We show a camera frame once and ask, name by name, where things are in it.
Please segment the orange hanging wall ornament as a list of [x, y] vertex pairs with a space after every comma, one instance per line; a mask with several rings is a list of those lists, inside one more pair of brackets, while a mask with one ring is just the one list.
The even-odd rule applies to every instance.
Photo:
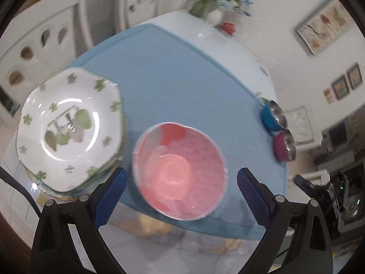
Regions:
[[332, 104], [335, 101], [334, 95], [332, 93], [332, 90], [330, 88], [325, 89], [323, 91], [324, 97], [327, 100], [328, 104]]

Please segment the small framed picture lower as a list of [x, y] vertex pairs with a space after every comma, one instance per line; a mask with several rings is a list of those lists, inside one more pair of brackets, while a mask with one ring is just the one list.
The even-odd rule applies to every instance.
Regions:
[[349, 86], [344, 74], [332, 83], [332, 88], [338, 101], [349, 95]]

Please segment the near white chair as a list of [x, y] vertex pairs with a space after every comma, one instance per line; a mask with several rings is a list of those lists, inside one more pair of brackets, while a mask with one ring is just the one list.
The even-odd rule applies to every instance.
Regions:
[[41, 0], [17, 14], [1, 36], [1, 88], [21, 94], [63, 70], [78, 38], [93, 47], [86, 0]]

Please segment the white ceramic vase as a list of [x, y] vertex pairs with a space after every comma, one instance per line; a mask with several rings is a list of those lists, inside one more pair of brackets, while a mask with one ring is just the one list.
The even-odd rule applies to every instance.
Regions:
[[224, 12], [221, 8], [216, 8], [215, 10], [209, 12], [206, 16], [206, 23], [212, 27], [220, 25], [223, 20]]

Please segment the green glass vase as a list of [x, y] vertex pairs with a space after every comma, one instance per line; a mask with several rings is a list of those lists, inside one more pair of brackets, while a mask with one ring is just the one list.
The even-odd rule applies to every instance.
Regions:
[[189, 13], [194, 17], [202, 18], [207, 6], [211, 3], [211, 0], [198, 0], [189, 10]]

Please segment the steel bowl blue exterior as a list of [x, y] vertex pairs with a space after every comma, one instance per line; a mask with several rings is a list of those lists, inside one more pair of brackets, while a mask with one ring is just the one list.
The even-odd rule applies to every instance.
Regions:
[[281, 107], [275, 101], [269, 101], [261, 110], [261, 120], [270, 132], [288, 128], [288, 121]]

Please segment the white chair with cutouts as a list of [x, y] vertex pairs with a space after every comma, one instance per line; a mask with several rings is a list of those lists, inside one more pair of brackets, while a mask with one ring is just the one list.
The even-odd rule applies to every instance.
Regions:
[[119, 33], [162, 14], [162, 0], [115, 0], [114, 32]]

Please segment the light blue table mat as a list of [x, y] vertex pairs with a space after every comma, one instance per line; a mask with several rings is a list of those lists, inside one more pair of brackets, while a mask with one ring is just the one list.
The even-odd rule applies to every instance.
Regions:
[[161, 122], [177, 122], [210, 136], [228, 166], [220, 205], [196, 221], [172, 224], [233, 239], [261, 239], [259, 226], [237, 187], [246, 167], [274, 194], [283, 194], [288, 168], [277, 160], [272, 136], [261, 122], [262, 103], [224, 67], [192, 44], [153, 24], [118, 33], [72, 62], [119, 85], [128, 125], [122, 166], [130, 169], [141, 134]]

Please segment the far right white chair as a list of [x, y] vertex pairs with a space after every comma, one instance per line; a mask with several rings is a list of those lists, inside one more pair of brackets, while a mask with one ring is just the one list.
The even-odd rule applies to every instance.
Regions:
[[314, 142], [313, 129], [305, 106], [286, 110], [284, 115], [288, 122], [288, 130], [291, 132], [296, 145]]

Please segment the red lidded teacup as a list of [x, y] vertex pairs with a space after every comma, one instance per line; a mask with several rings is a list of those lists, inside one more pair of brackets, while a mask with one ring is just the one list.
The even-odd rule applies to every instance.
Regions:
[[236, 27], [235, 24], [233, 22], [227, 22], [224, 21], [221, 25], [220, 25], [220, 30], [229, 36], [233, 36], [236, 33]]

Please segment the small framed picture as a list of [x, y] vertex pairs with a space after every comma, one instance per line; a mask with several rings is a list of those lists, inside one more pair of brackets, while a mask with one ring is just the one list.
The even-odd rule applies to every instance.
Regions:
[[349, 95], [349, 86], [344, 74], [332, 83], [332, 88], [338, 101]]
[[347, 76], [352, 90], [355, 90], [362, 85], [362, 75], [358, 63], [355, 63], [352, 67], [350, 67], [347, 71]]

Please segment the pink ceramic bowl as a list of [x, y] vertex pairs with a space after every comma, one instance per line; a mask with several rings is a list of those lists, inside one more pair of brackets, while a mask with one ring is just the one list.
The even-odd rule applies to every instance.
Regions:
[[204, 132], [176, 122], [162, 122], [142, 133], [132, 153], [132, 175], [146, 203], [179, 221], [211, 214], [228, 185], [219, 146]]

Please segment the blue artificial flowers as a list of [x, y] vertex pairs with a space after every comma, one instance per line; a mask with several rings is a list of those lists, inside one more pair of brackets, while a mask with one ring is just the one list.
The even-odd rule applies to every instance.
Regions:
[[215, 0], [215, 2], [227, 11], [236, 11], [248, 17], [252, 16], [250, 8], [254, 3], [251, 0]]

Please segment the steel bowl magenta exterior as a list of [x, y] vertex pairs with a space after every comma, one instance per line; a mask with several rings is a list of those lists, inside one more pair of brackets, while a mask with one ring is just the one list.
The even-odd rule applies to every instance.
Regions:
[[288, 129], [281, 131], [274, 138], [274, 153], [279, 161], [295, 161], [296, 144], [292, 133]]

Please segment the small framed picture upper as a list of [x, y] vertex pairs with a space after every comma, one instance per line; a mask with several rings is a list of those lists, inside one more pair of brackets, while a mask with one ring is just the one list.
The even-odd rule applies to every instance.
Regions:
[[347, 76], [352, 90], [355, 90], [362, 85], [362, 75], [358, 63], [355, 63], [352, 67], [350, 67], [347, 71]]

